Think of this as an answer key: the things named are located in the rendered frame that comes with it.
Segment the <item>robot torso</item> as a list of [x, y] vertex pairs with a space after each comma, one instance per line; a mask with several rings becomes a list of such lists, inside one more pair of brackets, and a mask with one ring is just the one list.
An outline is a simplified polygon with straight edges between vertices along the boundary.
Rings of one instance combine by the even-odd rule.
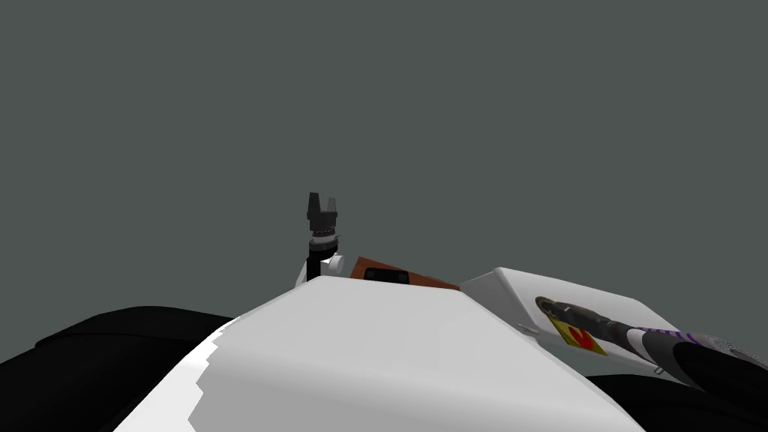
[[114, 432], [644, 432], [468, 296], [318, 277], [221, 326]]

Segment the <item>white box with yellow label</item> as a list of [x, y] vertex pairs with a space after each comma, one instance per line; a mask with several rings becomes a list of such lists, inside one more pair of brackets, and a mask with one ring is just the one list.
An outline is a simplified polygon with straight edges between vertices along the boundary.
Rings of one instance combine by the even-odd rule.
[[554, 325], [540, 310], [536, 299], [544, 297], [578, 305], [634, 327], [666, 330], [672, 334], [678, 331], [663, 316], [633, 298], [510, 268], [495, 268], [463, 282], [460, 291], [538, 342], [565, 347], [574, 353], [611, 360], [641, 371], [652, 372], [656, 367], [613, 343], [596, 338], [588, 340], [586, 332], [571, 331], [563, 323]]

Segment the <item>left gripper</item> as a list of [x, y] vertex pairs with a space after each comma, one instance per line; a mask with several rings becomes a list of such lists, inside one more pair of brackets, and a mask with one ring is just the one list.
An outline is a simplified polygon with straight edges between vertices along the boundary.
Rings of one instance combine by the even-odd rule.
[[320, 195], [310, 193], [307, 204], [307, 219], [312, 236], [315, 238], [325, 238], [337, 235], [337, 203], [334, 197], [328, 197], [327, 211], [320, 210]]

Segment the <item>brown flat box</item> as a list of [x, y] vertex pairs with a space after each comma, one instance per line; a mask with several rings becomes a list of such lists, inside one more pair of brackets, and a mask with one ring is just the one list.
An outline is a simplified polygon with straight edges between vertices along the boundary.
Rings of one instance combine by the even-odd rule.
[[437, 287], [458, 291], [460, 287], [434, 277], [424, 276], [402, 268], [387, 265], [373, 259], [360, 256], [350, 273], [350, 278], [368, 281], [381, 281], [392, 284], [408, 284], [422, 287]]

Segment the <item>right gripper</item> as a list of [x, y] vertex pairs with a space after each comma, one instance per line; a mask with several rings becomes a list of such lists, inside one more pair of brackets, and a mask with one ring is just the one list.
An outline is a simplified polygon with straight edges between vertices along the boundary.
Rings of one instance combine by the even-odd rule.
[[545, 297], [538, 297], [535, 303], [548, 318], [573, 327], [577, 341], [588, 341], [589, 335], [591, 339], [610, 342], [635, 356], [641, 356], [641, 352], [635, 349], [628, 337], [628, 333], [635, 327], [609, 319], [593, 310]]

